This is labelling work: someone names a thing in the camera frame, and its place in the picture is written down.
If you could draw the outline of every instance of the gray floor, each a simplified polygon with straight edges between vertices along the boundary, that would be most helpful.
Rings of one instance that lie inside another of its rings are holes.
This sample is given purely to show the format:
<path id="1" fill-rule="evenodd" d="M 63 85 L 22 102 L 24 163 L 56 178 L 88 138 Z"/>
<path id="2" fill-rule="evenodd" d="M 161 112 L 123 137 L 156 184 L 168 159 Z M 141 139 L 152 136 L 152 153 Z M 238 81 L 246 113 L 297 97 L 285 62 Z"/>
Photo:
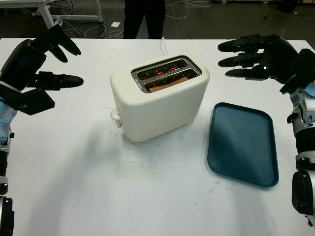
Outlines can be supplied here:
<path id="1" fill-rule="evenodd" d="M 167 4 L 175 0 L 166 0 Z M 95 14 L 92 0 L 74 0 L 78 4 L 75 14 Z M 102 14 L 106 20 L 107 32 L 122 30 L 124 21 L 124 0 L 101 0 Z M 210 7 L 189 6 L 189 16 L 185 19 L 166 17 L 164 36 L 167 39 L 230 39 L 242 35 L 260 33 L 278 34 L 286 39 L 307 40 L 315 48 L 315 4 L 300 4 L 295 7 L 297 14 L 278 11 L 277 3 L 213 2 Z M 186 7 L 183 3 L 167 7 L 167 15 L 183 17 Z M 110 27 L 113 21 L 121 22 L 118 28 Z M 89 29 L 96 24 L 72 24 L 79 29 Z M 7 11 L 0 16 L 0 37 L 36 37 L 46 26 L 41 17 L 33 17 L 30 12 L 20 9 Z M 95 29 L 90 35 L 97 34 Z M 78 37 L 73 32 L 66 32 L 71 37 Z M 145 21 L 141 25 L 138 38 L 147 38 Z"/>

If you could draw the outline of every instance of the desk leg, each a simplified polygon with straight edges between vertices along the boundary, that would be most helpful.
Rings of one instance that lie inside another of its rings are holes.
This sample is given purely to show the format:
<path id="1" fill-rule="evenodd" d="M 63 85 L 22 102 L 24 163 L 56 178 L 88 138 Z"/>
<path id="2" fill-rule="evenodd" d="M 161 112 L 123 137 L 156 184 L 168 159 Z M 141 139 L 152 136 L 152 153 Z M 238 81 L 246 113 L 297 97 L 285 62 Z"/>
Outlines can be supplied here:
<path id="1" fill-rule="evenodd" d="M 36 3 L 36 5 L 41 13 L 41 16 L 44 19 L 47 28 L 50 29 L 52 26 L 55 25 L 55 23 L 53 18 L 51 17 L 48 6 L 46 5 L 46 3 Z"/>
<path id="2" fill-rule="evenodd" d="M 103 16 L 102 16 L 102 11 L 100 8 L 99 0 L 94 0 L 94 1 L 95 1 L 96 9 L 97 9 L 98 21 L 102 22 Z"/>

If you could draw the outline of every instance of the black pants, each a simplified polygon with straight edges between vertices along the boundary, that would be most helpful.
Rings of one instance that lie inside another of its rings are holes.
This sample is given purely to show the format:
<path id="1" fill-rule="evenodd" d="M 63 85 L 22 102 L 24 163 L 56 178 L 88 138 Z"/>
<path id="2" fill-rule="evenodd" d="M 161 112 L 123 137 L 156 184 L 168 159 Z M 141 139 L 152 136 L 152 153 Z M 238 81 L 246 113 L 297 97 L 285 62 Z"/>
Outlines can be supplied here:
<path id="1" fill-rule="evenodd" d="M 143 16 L 149 39 L 161 39 L 165 20 L 165 0 L 125 0 L 124 38 L 136 38 Z"/>

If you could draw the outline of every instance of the white table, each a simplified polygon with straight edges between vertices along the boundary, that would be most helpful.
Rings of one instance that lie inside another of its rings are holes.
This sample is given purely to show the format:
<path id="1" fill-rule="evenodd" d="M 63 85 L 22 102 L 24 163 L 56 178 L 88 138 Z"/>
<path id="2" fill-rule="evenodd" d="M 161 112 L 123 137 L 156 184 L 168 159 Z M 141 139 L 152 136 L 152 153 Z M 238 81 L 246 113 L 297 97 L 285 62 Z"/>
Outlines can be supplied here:
<path id="1" fill-rule="evenodd" d="M 23 7 L 38 7 L 40 14 L 47 28 L 55 25 L 54 19 L 59 23 L 62 20 L 97 20 L 102 22 L 103 17 L 99 0 L 94 0 L 97 10 L 97 15 L 51 15 L 47 6 L 51 0 L 0 0 L 0 8 L 23 8 Z"/>
<path id="2" fill-rule="evenodd" d="M 0 40 L 0 67 L 21 39 Z M 273 80 L 225 77 L 217 66 L 223 40 L 167 40 L 189 53 L 211 79 L 191 124 L 142 143 L 130 142 L 110 118 L 110 75 L 160 56 L 158 40 L 75 39 L 82 55 L 61 63 L 48 53 L 42 71 L 84 78 L 78 88 L 49 92 L 54 109 L 12 122 L 7 176 L 15 236 L 296 236 L 314 235 L 291 204 L 295 139 L 288 95 Z M 297 50 L 311 48 L 291 41 Z M 256 108 L 273 119 L 279 183 L 261 189 L 212 172 L 208 127 L 219 102 Z"/>

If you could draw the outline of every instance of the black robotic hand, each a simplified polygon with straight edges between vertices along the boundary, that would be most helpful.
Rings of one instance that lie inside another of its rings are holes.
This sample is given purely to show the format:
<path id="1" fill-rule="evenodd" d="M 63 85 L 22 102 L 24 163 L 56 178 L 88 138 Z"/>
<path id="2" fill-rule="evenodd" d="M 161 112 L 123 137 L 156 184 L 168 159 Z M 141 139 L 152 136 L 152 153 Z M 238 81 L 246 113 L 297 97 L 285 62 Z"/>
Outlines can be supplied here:
<path id="1" fill-rule="evenodd" d="M 74 55 L 80 55 L 79 48 L 55 25 L 34 40 L 24 40 L 12 52 L 0 73 L 1 101 L 15 110 L 33 115 L 53 108 L 55 102 L 45 90 L 60 90 L 83 84 L 83 79 L 71 75 L 54 75 L 52 72 L 39 72 L 50 51 L 57 59 L 67 62 L 59 45 Z M 25 87 L 36 88 L 20 93 Z"/>
<path id="2" fill-rule="evenodd" d="M 274 34 L 243 36 L 220 44 L 218 49 L 222 52 L 243 51 L 235 57 L 221 60 L 219 66 L 252 67 L 227 71 L 226 76 L 245 77 L 247 80 L 275 79 L 284 84 L 280 90 L 282 93 L 306 88 L 315 78 L 315 54 L 309 49 L 297 53 L 284 38 Z M 263 49 L 263 53 L 258 53 L 259 49 Z"/>

